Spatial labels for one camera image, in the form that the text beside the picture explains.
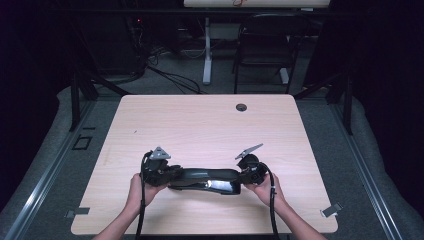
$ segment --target gray carpet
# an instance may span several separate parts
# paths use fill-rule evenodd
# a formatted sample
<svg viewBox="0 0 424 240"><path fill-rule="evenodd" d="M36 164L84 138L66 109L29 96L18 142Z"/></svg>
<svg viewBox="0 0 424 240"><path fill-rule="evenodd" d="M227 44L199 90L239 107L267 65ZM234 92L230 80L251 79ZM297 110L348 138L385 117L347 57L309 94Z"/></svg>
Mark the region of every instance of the gray carpet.
<svg viewBox="0 0 424 240"><path fill-rule="evenodd" d="M300 55L299 67L295 73L292 93L301 90L303 74L311 53L310 46ZM203 76L203 56L189 58L184 55L164 54L159 57L157 67L167 72L181 74L195 79L203 91L210 94L232 93L233 75L231 50L214 51L212 83L201 85ZM118 78L109 76L111 81ZM172 82L147 70L140 79L120 85L134 94L182 94ZM101 96L94 104L82 99L86 104L87 118L81 124L77 136L92 138L87 150L69 149L63 154L63 165L55 175L54 184L48 189L47 196L37 208L35 217L28 220L28 228L23 229L25 239L91 239L92 236L75 236L70 232L72 218L65 218L68 210L79 206L89 177L100 153L108 128L119 104L119 97L102 86L97 86ZM376 215L369 195L359 177L354 157L343 135L340 121L334 115L334 108L327 105L323 92L317 92L305 100L297 101L302 120L313 152L315 154L324 184L332 203L339 202L344 209L337 217L339 229L327 234L329 239L387 239L381 222ZM4 239L19 217L31 192L42 177L45 169L61 155L62 144L69 137L70 127L70 91L65 89L59 95L60 110L45 139L39 153L29 169L19 189L0 215L1 235ZM361 105L354 101L353 108L354 139L375 179L375 182L387 202L393 219L403 239L423 239L424 222L422 218L402 199L393 183L384 172L384 165L378 152L372 131L363 114ZM199 239L200 237L166 237L165 239ZM269 239L266 236L205 236L201 239Z"/></svg>

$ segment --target person's right hand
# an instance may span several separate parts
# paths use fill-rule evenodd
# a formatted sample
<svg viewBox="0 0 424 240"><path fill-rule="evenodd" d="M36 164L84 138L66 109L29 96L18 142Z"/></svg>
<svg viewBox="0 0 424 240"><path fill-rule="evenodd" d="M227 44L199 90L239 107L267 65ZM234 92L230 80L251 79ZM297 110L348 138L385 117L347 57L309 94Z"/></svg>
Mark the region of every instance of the person's right hand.
<svg viewBox="0 0 424 240"><path fill-rule="evenodd" d="M283 195L283 191L281 190L280 181L278 177L273 174L274 176L274 185L275 185L275 200L282 200L283 203L286 203L286 200ZM269 207L270 203L270 192L271 192L271 178L269 174L266 174L264 177L264 181L260 185L255 184L245 184L244 185L247 189L253 191L259 199Z"/></svg>

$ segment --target table top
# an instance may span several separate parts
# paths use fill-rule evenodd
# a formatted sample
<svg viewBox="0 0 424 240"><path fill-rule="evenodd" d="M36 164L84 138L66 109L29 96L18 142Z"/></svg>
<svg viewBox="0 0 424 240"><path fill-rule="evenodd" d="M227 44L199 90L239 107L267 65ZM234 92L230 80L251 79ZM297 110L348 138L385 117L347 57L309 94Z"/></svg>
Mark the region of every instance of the table top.
<svg viewBox="0 0 424 240"><path fill-rule="evenodd" d="M237 104L245 104L243 112ZM290 95L139 95L125 96L104 142L74 234L97 234L122 210L130 179L142 156L161 146L170 165L184 168L230 168L235 157L254 153L280 179L289 204L319 232L334 232L334 216L296 103ZM127 234L136 232L138 219ZM277 216L281 233L290 232ZM272 233L269 208L242 186L240 195L164 189L146 208L142 234Z"/></svg>
<svg viewBox="0 0 424 240"><path fill-rule="evenodd" d="M330 0L242 0L241 7L257 8L326 8ZM234 0L184 0L185 7L237 8Z"/></svg>

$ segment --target hand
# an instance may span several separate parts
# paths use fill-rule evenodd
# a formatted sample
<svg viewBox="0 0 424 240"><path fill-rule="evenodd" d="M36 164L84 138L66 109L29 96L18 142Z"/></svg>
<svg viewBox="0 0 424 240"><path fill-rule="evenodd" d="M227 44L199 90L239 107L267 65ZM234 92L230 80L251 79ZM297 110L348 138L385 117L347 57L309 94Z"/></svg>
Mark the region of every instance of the hand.
<svg viewBox="0 0 424 240"><path fill-rule="evenodd" d="M165 187L166 185L153 187L146 183L144 190L146 206L149 205L155 198L156 194ZM131 179L130 190L128 192L128 198L124 207L124 211L127 210L133 212L134 214L138 214L140 212L142 197L141 189L141 177L138 173L136 173Z"/></svg>
<svg viewBox="0 0 424 240"><path fill-rule="evenodd" d="M280 181L275 174L272 174L274 177L274 185L275 185L275 200L282 201L286 203L286 200L283 195L283 191L281 190ZM254 184L245 184L247 189L253 191L259 199L269 207L270 203L270 192L271 192L271 177L269 174L266 174L264 177L264 181L260 185Z"/></svg>

